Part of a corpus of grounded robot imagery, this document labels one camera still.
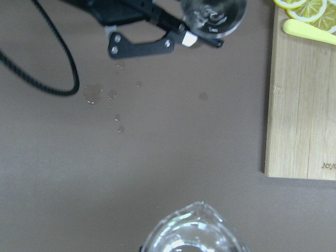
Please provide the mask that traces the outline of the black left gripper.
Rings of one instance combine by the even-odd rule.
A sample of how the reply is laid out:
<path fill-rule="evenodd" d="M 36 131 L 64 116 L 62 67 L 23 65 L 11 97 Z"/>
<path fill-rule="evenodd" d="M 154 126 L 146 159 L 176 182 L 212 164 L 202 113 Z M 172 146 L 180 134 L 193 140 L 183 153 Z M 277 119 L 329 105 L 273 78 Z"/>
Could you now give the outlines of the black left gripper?
<path fill-rule="evenodd" d="M 205 38 L 196 35 L 182 20 L 166 12 L 153 1 L 64 1 L 97 20 L 102 26 L 121 26 L 139 21 L 151 22 L 165 31 L 165 35 L 155 41 L 133 43 L 120 32 L 112 32 L 108 44 L 111 58 L 131 58 L 148 55 L 168 54 L 175 44 L 193 46 L 198 39 L 221 48 L 224 41 L 219 38 Z"/>

